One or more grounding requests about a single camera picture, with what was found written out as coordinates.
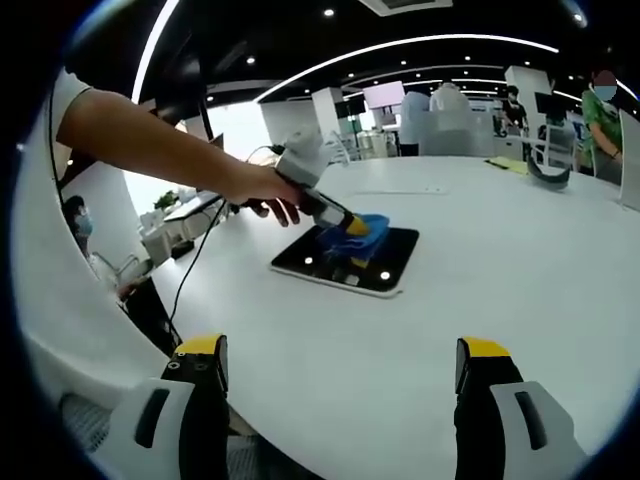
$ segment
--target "tablet screen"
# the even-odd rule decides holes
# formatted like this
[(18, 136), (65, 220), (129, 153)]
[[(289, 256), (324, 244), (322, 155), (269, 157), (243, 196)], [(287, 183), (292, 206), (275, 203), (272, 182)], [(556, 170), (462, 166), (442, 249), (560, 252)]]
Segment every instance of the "tablet screen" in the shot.
[(298, 275), (388, 292), (398, 285), (419, 237), (416, 230), (390, 228), (368, 264), (362, 267), (354, 265), (348, 257), (328, 253), (317, 240), (321, 232), (320, 227), (314, 226), (278, 255), (271, 265)]

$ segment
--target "person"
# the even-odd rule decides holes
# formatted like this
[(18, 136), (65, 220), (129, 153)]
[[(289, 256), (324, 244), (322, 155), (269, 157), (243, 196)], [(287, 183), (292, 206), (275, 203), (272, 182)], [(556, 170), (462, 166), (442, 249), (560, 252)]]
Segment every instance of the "person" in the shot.
[(503, 120), (506, 127), (516, 127), (525, 132), (529, 130), (529, 122), (527, 121), (527, 111), (518, 102), (518, 94), (520, 91), (515, 85), (507, 87), (507, 99), (502, 102)]
[(429, 109), (435, 111), (471, 110), (469, 99), (456, 85), (449, 81), (444, 81), (440, 87), (433, 92), (429, 102)]
[(584, 170), (588, 173), (597, 168), (598, 177), (620, 184), (622, 177), (622, 127), (616, 107), (600, 98), (594, 83), (598, 77), (612, 77), (609, 71), (592, 69), (591, 82), (582, 93), (582, 115), (587, 126), (587, 138), (583, 144)]
[(409, 91), (400, 105), (400, 155), (415, 157), (418, 155), (420, 142), (420, 113), (429, 111), (429, 95)]
[(82, 255), (87, 260), (91, 270), (98, 277), (106, 289), (113, 292), (119, 303), (123, 304), (129, 295), (140, 285), (139, 280), (120, 285), (115, 272), (106, 268), (106, 265), (93, 253), (89, 252), (89, 237), (93, 233), (93, 220), (84, 199), (80, 195), (68, 198), (62, 204), (62, 213), (69, 229), (76, 240)]
[(274, 169), (239, 161), (122, 95), (91, 88), (63, 70), (46, 103), (51, 112), (43, 112), (37, 125), (44, 132), (34, 138), (46, 139), (51, 127), (57, 178), (75, 149), (123, 170), (220, 193), (236, 205), (264, 200), (282, 226), (299, 222), (298, 191)]

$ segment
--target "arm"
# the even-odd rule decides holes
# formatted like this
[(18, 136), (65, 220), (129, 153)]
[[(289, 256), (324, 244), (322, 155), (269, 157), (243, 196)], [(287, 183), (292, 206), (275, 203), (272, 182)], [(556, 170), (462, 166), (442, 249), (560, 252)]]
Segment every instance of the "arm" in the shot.
[(620, 150), (618, 150), (618, 147), (616, 147), (613, 142), (607, 138), (607, 136), (602, 131), (599, 123), (590, 123), (589, 131), (591, 132), (591, 135), (593, 135), (593, 139), (596, 141), (596, 143), (604, 153), (620, 162), (622, 161), (622, 153), (620, 152)]
[(240, 162), (115, 93), (79, 95), (56, 139), (115, 167), (218, 192), (233, 203), (249, 198), (297, 203), (295, 189), (272, 169)]

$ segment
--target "white round table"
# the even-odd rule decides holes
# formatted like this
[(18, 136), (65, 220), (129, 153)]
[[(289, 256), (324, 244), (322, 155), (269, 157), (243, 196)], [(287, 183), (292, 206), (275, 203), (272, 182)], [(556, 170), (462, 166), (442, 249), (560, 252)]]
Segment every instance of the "white round table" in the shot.
[[(211, 232), (176, 326), (228, 336), (229, 401), (258, 432), (327, 480), (453, 478), (469, 335), (506, 347), (597, 451), (640, 370), (640, 214), (616, 187), (572, 175), (550, 192), (481, 159), (422, 157), (333, 166), (319, 188), (420, 239), (404, 291), (379, 299), (267, 268), (309, 219), (242, 212)], [(168, 311), (192, 258), (153, 275)]]

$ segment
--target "face mask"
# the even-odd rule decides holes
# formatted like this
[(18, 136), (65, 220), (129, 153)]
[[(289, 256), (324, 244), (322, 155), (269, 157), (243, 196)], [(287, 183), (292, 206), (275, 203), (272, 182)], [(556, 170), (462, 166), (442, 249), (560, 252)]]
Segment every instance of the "face mask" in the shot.
[(76, 225), (78, 226), (78, 235), (88, 237), (93, 232), (93, 221), (88, 213), (78, 215), (76, 217)]

